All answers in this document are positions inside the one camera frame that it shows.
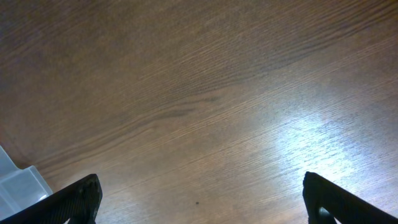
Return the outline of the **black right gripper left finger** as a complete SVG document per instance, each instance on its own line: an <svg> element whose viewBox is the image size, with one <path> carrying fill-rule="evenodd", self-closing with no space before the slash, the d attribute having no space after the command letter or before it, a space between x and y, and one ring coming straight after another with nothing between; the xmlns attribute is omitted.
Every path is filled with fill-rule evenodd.
<svg viewBox="0 0 398 224"><path fill-rule="evenodd" d="M1 224L95 224L102 197L98 176L90 174Z"/></svg>

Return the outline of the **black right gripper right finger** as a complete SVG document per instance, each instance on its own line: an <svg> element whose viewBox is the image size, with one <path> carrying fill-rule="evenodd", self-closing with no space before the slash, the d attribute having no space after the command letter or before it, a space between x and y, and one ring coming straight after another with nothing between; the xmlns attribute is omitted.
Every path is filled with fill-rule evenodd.
<svg viewBox="0 0 398 224"><path fill-rule="evenodd" d="M305 173L302 194L309 224L337 222L397 224L396 217L314 172Z"/></svg>

